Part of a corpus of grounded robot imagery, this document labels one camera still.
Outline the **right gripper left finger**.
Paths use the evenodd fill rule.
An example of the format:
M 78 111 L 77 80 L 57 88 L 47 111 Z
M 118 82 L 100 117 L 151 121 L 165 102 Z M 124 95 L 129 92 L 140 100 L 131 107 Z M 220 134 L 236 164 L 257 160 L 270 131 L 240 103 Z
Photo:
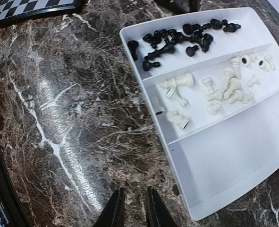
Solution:
M 99 216 L 100 227 L 123 227 L 125 210 L 125 188 L 115 190 Z

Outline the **white chess pieces pile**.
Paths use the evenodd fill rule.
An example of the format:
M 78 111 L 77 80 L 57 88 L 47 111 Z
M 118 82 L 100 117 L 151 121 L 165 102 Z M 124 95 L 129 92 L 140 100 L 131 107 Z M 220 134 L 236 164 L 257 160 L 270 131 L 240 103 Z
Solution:
M 206 101 L 210 102 L 207 106 L 207 112 L 210 115 L 216 115 L 221 109 L 220 101 L 227 101 L 232 104 L 241 101 L 244 104 L 250 103 L 254 99 L 254 93 L 245 93 L 241 82 L 240 64 L 248 66 L 251 62 L 256 61 L 253 54 L 242 55 L 240 58 L 232 58 L 229 60 L 231 67 L 223 70 L 222 90 L 215 90 L 211 77 L 204 78 L 202 84 L 207 88 L 208 94 Z M 179 78 L 165 80 L 159 84 L 159 87 L 166 90 L 165 97 L 169 100 L 176 101 L 181 107 L 186 107 L 188 101 L 181 98 L 176 88 L 178 86 L 192 87 L 194 85 L 194 77 L 191 73 L 186 73 Z M 177 126 L 180 130 L 184 130 L 190 122 L 190 119 L 178 111 L 165 111 L 163 105 L 160 104 L 158 97 L 151 98 L 152 108 L 156 115 L 165 114 L 167 121 Z

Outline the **black chess pieces pile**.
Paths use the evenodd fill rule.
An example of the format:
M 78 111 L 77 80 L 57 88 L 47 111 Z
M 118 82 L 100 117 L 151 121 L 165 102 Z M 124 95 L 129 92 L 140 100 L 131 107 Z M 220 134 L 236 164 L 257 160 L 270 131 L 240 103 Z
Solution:
M 213 18 L 203 25 L 183 24 L 182 29 L 182 32 L 178 32 L 176 29 L 155 30 L 153 34 L 147 33 L 143 36 L 142 40 L 154 49 L 153 52 L 149 52 L 143 57 L 142 68 L 144 71 L 160 67 L 161 63 L 154 60 L 164 54 L 174 54 L 177 44 L 184 42 L 194 44 L 186 48 L 186 54 L 189 57 L 193 57 L 198 50 L 208 52 L 213 42 L 213 36 L 205 33 L 206 30 L 223 30 L 225 33 L 234 33 L 241 29 L 241 25 L 230 23 L 226 19 L 218 20 Z

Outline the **white divided plastic tray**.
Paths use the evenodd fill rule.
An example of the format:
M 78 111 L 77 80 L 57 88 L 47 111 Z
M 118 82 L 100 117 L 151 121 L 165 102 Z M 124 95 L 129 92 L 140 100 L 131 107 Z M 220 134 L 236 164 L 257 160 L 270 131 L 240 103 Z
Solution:
M 156 19 L 119 35 L 192 220 L 279 168 L 279 46 L 252 8 Z

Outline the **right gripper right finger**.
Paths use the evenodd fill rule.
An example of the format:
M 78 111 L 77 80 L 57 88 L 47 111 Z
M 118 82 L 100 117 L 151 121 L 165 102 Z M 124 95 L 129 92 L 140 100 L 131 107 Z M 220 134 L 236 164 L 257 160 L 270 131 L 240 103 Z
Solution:
M 151 186 L 147 187 L 146 226 L 177 227 L 159 193 Z

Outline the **black and grey chessboard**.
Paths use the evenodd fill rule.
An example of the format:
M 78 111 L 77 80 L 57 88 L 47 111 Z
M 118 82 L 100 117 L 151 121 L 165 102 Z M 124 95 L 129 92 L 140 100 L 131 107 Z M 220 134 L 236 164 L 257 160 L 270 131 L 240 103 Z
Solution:
M 43 13 L 75 10 L 82 3 L 82 0 L 2 0 L 0 23 Z

